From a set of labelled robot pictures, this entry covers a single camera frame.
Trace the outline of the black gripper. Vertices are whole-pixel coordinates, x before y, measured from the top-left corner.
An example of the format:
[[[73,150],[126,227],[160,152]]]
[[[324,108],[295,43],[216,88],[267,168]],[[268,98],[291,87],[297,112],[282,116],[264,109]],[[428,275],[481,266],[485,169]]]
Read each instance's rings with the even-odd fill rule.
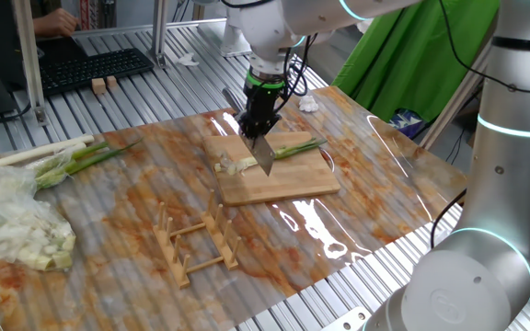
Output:
[[[245,86],[243,92],[247,97],[247,113],[241,113],[237,123],[241,133],[247,139],[254,140],[265,136],[282,118],[280,115],[271,115],[282,89]]]

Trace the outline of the person's hand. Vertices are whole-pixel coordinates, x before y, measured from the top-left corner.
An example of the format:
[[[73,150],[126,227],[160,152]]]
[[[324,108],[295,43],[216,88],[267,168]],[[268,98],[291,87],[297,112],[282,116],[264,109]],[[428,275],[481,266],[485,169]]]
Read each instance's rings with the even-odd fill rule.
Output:
[[[37,37],[70,37],[76,30],[79,20],[62,8],[52,11],[44,17],[33,19],[34,33]]]

